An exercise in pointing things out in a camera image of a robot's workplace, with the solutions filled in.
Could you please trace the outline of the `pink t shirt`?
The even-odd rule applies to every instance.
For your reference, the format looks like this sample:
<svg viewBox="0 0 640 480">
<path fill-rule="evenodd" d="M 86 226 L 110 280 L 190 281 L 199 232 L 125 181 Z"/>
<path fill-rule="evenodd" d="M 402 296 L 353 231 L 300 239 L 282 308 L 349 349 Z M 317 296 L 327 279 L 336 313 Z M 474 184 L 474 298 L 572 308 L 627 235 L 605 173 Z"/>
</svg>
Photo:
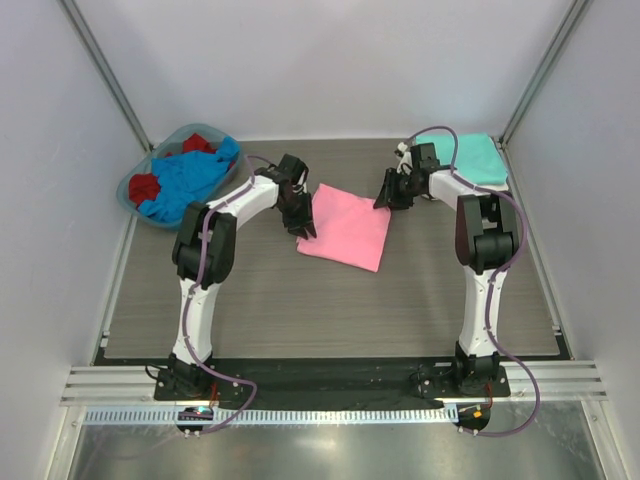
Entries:
<svg viewBox="0 0 640 480">
<path fill-rule="evenodd" d="M 317 236 L 297 241 L 297 252 L 377 272 L 391 211 L 374 200 L 320 184 L 312 198 Z"/>
</svg>

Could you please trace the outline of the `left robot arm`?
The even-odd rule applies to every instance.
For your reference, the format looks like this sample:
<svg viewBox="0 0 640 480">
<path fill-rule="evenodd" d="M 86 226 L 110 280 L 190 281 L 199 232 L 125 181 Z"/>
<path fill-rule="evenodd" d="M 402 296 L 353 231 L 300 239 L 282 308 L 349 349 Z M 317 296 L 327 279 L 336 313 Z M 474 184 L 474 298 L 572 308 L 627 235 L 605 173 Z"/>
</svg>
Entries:
<svg viewBox="0 0 640 480">
<path fill-rule="evenodd" d="M 179 331 L 167 366 L 158 372 L 157 399 L 202 399 L 213 390 L 214 376 L 204 367 L 212 355 L 215 304 L 234 265 L 238 230 L 276 208 L 289 234 L 305 240 L 317 236 L 308 173 L 300 158 L 286 154 L 228 194 L 187 207 L 172 251 L 181 288 Z"/>
</svg>

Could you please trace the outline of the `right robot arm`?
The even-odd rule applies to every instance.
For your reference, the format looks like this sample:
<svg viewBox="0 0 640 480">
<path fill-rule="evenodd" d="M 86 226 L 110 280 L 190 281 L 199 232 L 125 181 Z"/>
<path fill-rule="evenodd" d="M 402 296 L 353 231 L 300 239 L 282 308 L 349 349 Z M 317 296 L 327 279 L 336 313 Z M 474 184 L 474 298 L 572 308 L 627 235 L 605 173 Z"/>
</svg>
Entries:
<svg viewBox="0 0 640 480">
<path fill-rule="evenodd" d="M 481 395 L 498 379 L 500 355 L 489 332 L 497 326 L 501 268 L 520 247 L 517 212 L 505 182 L 474 186 L 440 163 L 435 145 L 399 143 L 398 166 L 385 171 L 374 207 L 406 210 L 414 199 L 439 200 L 455 213 L 454 248 L 465 276 L 463 326 L 444 385 L 463 395 Z"/>
</svg>

